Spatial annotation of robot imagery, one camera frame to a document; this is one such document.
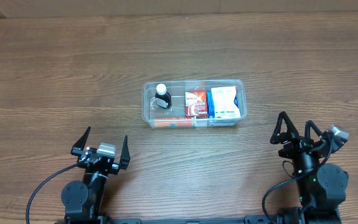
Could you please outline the orange tablet tube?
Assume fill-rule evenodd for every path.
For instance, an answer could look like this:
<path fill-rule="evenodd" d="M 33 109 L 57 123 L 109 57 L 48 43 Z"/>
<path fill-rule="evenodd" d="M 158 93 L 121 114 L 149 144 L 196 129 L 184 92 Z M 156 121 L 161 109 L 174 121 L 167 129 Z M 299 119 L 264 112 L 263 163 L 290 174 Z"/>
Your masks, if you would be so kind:
<path fill-rule="evenodd" d="M 154 120 L 155 128 L 177 128 L 177 127 L 192 127 L 195 119 L 188 117 L 181 118 L 157 118 Z"/>

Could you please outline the dark bottle white cap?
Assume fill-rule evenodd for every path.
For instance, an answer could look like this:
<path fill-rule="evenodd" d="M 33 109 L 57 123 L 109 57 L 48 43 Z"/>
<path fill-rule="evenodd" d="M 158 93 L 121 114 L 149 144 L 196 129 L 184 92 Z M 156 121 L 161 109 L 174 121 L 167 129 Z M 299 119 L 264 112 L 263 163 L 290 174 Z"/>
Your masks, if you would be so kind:
<path fill-rule="evenodd" d="M 169 92 L 167 91 L 166 85 L 163 83 L 159 83 L 156 86 L 155 99 L 156 99 L 157 105 L 162 108 L 168 109 L 172 105 L 171 96 L 170 96 Z"/>

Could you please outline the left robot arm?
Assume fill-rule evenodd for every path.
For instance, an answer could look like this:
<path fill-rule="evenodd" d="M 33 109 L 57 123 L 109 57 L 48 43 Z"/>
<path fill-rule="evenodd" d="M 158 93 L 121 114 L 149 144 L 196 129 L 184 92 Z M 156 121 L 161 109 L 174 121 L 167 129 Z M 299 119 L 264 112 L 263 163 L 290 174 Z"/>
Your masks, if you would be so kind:
<path fill-rule="evenodd" d="M 64 186 L 61 200 L 65 206 L 65 223 L 112 223 L 101 213 L 104 190 L 108 175 L 116 175 L 127 169 L 130 162 L 128 139 L 124 138 L 119 162 L 115 162 L 116 147 L 101 143 L 98 147 L 86 147 L 91 128 L 72 146 L 71 155 L 76 156 L 77 167 L 85 170 L 83 180 L 72 181 Z"/>

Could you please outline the white and blue box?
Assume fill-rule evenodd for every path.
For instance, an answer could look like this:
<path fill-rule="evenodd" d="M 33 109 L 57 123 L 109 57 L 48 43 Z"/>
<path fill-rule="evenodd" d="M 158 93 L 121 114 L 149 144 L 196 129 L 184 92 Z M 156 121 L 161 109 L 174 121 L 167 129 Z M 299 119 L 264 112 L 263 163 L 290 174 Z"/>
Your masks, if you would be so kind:
<path fill-rule="evenodd" d="M 233 119 L 241 116 L 235 86 L 214 87 L 207 92 L 208 118 Z"/>

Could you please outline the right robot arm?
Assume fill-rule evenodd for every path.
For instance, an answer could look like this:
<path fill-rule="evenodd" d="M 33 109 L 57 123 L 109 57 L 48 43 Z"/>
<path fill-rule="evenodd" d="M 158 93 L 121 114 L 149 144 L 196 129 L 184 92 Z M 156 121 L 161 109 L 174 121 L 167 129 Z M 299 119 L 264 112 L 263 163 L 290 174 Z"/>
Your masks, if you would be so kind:
<path fill-rule="evenodd" d="M 293 172 L 284 180 L 269 188 L 262 198 L 263 213 L 244 218 L 166 219 L 150 220 L 149 224 L 192 223 L 278 223 L 320 224 L 340 223 L 339 205 L 346 199 L 349 174 L 328 159 L 349 139 L 349 133 L 337 126 L 320 130 L 312 120 L 305 123 L 305 133 L 300 135 L 286 112 L 279 113 L 270 138 L 271 144 L 283 147 L 278 155 L 289 162 Z M 275 190 L 295 183 L 299 192 L 299 207 L 281 208 L 276 214 L 267 212 L 267 197 Z"/>

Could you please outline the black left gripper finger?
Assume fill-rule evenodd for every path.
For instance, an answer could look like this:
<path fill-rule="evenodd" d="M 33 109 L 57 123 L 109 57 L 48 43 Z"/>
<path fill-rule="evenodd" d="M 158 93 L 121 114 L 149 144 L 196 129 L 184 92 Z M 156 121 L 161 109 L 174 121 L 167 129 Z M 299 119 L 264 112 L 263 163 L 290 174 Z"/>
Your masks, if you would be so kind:
<path fill-rule="evenodd" d="M 84 149 L 89 133 L 91 131 L 91 127 L 88 126 L 88 128 L 86 129 L 86 131 L 84 132 L 84 134 L 82 135 L 82 137 L 79 138 L 79 140 L 77 140 L 77 142 L 73 145 L 73 149 Z"/>
<path fill-rule="evenodd" d="M 125 135 L 121 151 L 121 161 L 130 161 L 131 157 L 128 148 L 128 136 Z"/>

